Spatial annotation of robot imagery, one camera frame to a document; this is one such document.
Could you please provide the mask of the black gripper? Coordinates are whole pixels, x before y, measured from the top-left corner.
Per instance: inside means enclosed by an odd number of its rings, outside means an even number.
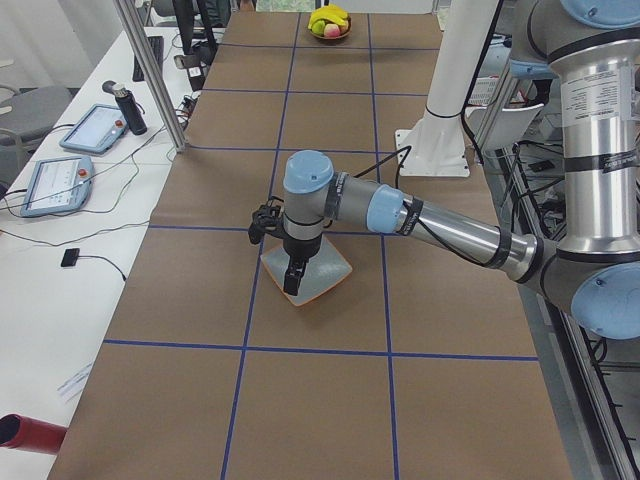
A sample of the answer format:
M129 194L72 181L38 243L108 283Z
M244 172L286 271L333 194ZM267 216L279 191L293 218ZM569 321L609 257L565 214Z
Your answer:
M306 270L306 262L318 254L320 247L320 236L310 240L299 240L291 236L286 236L283 239L283 248L290 257L283 280L283 290L285 293L299 294L300 285Z

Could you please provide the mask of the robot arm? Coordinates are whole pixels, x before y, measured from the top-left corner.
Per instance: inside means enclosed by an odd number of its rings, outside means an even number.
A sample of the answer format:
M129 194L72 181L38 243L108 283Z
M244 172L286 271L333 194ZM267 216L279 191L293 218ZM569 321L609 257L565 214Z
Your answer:
M324 154L287 161L283 289L299 291L326 220L412 236L544 296L610 339L639 334L639 166L632 117L639 54L635 1L522 1L515 60L545 62L561 83L566 232L559 242L518 235L385 184L336 172Z

